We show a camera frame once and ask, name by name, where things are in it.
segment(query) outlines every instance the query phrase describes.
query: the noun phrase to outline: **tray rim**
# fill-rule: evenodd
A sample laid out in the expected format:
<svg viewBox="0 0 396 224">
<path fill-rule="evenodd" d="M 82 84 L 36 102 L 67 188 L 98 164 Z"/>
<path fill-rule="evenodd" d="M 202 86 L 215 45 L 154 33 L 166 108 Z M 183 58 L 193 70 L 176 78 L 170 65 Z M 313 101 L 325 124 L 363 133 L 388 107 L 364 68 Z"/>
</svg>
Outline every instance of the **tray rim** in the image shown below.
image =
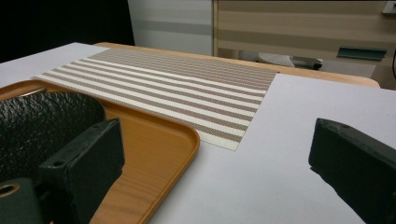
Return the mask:
<svg viewBox="0 0 396 224">
<path fill-rule="evenodd" d="M 71 90 L 69 88 L 66 88 L 66 87 L 63 87 L 63 86 L 60 86 L 60 85 L 56 85 L 54 83 L 47 82 L 45 80 L 28 79 L 28 80 L 12 83 L 12 84 L 7 85 L 5 87 L 1 87 L 0 88 L 0 96 L 3 93 L 5 93 L 5 92 L 15 91 L 15 90 L 17 90 L 20 87 L 28 87 L 28 86 L 31 86 L 31 85 L 40 85 L 40 86 L 43 86 L 43 87 L 51 87 L 52 86 L 55 89 L 59 88 L 62 91 L 65 90 L 65 91 L 78 92 L 78 93 L 81 93 L 81 94 L 89 95 L 89 94 L 87 94 L 85 92 Z M 196 154 L 197 154 L 197 152 L 199 150 L 200 143 L 201 143 L 200 136 L 199 136 L 198 132 L 196 132 L 191 126 L 186 125 L 186 124 L 184 124 L 182 122 L 179 122 L 179 121 L 176 121 L 176 120 L 171 120 L 171 119 L 168 119 L 168 118 L 163 118 L 161 116 L 158 116 L 158 115 L 155 115 L 155 114 L 151 114 L 151 113 L 149 113 L 147 111 L 143 111 L 143 110 L 140 110 L 140 109 L 137 109 L 137 108 L 127 107 L 125 105 L 121 105 L 121 104 L 118 104 L 118 103 L 115 103 L 115 102 L 111 102 L 111 101 L 108 101 L 106 99 L 102 99 L 102 98 L 99 98 L 99 97 L 96 97 L 96 96 L 92 96 L 92 95 L 89 95 L 89 96 L 91 96 L 94 99 L 98 100 L 103 105 L 105 110 L 106 110 L 106 105 L 115 105 L 115 106 L 118 106 L 118 107 L 123 107 L 123 108 L 125 108 L 127 110 L 134 111 L 135 113 L 140 114 L 142 116 L 152 117 L 154 119 L 154 121 L 163 120 L 163 121 L 166 122 L 166 124 L 177 125 L 179 127 L 182 127 L 184 130 L 190 132 L 190 134 L 192 136 L 194 136 L 193 139 L 195 141 L 195 144 L 194 144 L 193 148 L 190 149 L 191 153 L 186 157 L 186 159 L 178 167 L 177 171 L 175 171 L 173 173 L 172 177 L 169 178 L 169 181 L 166 184 L 166 186 L 163 187 L 161 192 L 158 194 L 158 197 L 150 204 L 150 206 L 148 207 L 148 210 L 145 213 L 143 213 L 142 217 L 140 218 L 140 220 L 138 222 L 138 223 L 145 223 L 154 214 L 154 212 L 156 211 L 158 206 L 160 206 L 161 202 L 166 198 L 167 194 L 170 192 L 170 190 L 172 190 L 173 186 L 181 178 L 181 176 L 184 174 L 184 172 L 187 170 L 187 168 L 189 167 L 190 163 L 192 162 L 192 160 L 196 156 Z"/>
</svg>

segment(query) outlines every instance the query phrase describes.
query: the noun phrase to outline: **wooden table edge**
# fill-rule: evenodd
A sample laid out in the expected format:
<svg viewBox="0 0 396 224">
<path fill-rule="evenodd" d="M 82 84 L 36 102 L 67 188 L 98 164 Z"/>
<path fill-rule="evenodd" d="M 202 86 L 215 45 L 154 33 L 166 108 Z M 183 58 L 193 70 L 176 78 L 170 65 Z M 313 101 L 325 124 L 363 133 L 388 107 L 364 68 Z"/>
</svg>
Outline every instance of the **wooden table edge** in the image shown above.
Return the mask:
<svg viewBox="0 0 396 224">
<path fill-rule="evenodd" d="M 101 43 L 97 43 L 94 45 L 98 46 L 98 47 L 105 47 L 105 48 L 111 48 L 111 49 L 133 49 L 133 50 L 140 50 L 140 51 L 145 51 L 145 52 L 176 55 L 176 56 L 183 56 L 183 57 L 190 57 L 190 58 L 197 58 L 197 59 L 219 60 L 219 61 L 223 61 L 226 63 L 237 63 L 237 64 L 247 65 L 247 66 L 251 66 L 251 67 L 270 69 L 270 70 L 277 71 L 278 73 L 293 75 L 293 76 L 297 76 L 297 77 L 312 77 L 312 78 L 328 80 L 328 81 L 343 82 L 343 83 L 356 84 L 356 85 L 362 85 L 362 86 L 367 86 L 367 87 L 380 88 L 379 84 L 375 80 L 372 80 L 368 77 L 355 77 L 355 76 L 350 76 L 350 75 L 322 72 L 322 71 L 317 71 L 317 70 L 307 70 L 307 69 L 302 69 L 302 68 L 285 67 L 285 66 L 267 64 L 267 63 L 246 62 L 246 61 L 240 61 L 240 60 L 236 60 L 236 59 L 218 58 L 218 57 L 213 57 L 213 56 L 177 52 L 177 51 L 171 51 L 171 50 L 165 50 L 165 49 L 149 49 L 149 48 L 142 48 L 142 47 L 137 47 L 137 46 L 129 46 L 129 45 L 122 45 L 122 44 L 108 43 L 108 42 L 101 42 Z"/>
</svg>

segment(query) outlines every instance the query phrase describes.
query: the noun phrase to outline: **table surface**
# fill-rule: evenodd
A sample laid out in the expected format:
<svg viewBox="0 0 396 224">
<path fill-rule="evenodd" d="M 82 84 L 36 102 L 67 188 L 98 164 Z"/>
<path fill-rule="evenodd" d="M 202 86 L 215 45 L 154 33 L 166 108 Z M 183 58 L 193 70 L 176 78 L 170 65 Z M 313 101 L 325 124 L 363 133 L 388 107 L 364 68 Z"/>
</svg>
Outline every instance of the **table surface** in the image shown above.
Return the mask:
<svg viewBox="0 0 396 224">
<path fill-rule="evenodd" d="M 212 59 L 109 43 L 71 44 L 0 64 L 0 74 L 5 76 L 0 86 L 91 56 L 106 49 L 103 47 Z M 150 223 L 363 223 L 310 170 L 307 159 L 315 121 L 344 122 L 396 147 L 396 92 L 381 90 L 364 77 L 216 60 L 295 76 L 276 76 L 236 151 L 201 142 L 191 166 Z"/>
</svg>

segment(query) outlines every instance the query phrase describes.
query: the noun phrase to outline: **striped paper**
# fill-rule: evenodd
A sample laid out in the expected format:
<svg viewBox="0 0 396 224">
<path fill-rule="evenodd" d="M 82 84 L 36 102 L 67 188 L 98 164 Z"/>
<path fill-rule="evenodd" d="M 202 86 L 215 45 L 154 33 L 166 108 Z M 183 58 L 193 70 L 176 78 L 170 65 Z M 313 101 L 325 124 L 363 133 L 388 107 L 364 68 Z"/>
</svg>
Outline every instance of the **striped paper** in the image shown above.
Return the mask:
<svg viewBox="0 0 396 224">
<path fill-rule="evenodd" d="M 218 60 L 108 49 L 36 76 L 193 127 L 236 150 L 276 72 Z"/>
</svg>

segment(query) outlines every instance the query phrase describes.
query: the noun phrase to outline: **wooden tray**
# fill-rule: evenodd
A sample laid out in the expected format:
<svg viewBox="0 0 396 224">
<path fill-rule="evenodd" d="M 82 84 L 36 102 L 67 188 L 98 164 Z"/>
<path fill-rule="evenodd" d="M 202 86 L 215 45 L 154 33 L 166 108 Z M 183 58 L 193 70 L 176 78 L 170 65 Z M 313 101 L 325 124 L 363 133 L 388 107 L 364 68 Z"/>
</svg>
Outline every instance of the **wooden tray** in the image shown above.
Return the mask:
<svg viewBox="0 0 396 224">
<path fill-rule="evenodd" d="M 70 91 L 48 82 L 28 80 L 0 89 L 0 100 L 45 87 Z M 120 118 L 125 150 L 122 176 L 114 183 L 91 223 L 144 223 L 184 173 L 200 144 L 191 127 L 146 112 L 98 99 L 108 119 Z"/>
</svg>

